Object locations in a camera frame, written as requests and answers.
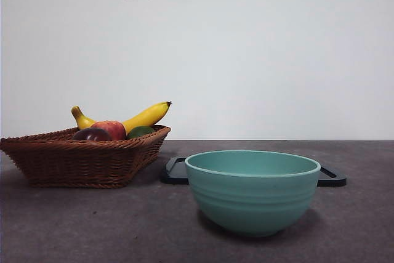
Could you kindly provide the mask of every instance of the banana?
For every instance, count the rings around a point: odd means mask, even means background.
[[[126,135],[136,126],[152,126],[156,124],[161,118],[166,115],[168,109],[170,108],[171,102],[160,102],[148,107],[138,115],[123,121],[124,129],[126,130]]]
[[[74,106],[71,109],[71,113],[73,114],[79,129],[85,129],[87,127],[91,127],[92,124],[96,122],[95,120],[92,120],[91,118],[84,116],[81,109],[79,109],[78,106]]]

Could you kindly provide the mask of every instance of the ceramic bowl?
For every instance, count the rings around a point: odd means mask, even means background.
[[[264,237],[295,223],[315,194],[320,164],[279,152],[221,150],[185,160],[194,198],[216,224]]]

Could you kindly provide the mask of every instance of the gray table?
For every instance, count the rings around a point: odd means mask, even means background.
[[[254,149],[308,156],[347,175],[318,187],[310,209],[268,238],[210,222],[187,185],[158,176],[174,156]],[[3,155],[1,259],[18,262],[394,262],[394,141],[166,140],[121,189],[30,188]]]

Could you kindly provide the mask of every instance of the green fruit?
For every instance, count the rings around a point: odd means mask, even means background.
[[[151,132],[154,132],[155,130],[151,128],[150,126],[136,126],[133,128],[130,133],[127,134],[128,139],[133,139],[137,138],[143,135],[150,134]]]

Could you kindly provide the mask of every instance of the fruit basket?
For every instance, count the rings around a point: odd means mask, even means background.
[[[128,140],[71,140],[77,127],[24,137],[3,138],[0,149],[33,187],[121,188],[158,157],[171,128]]]

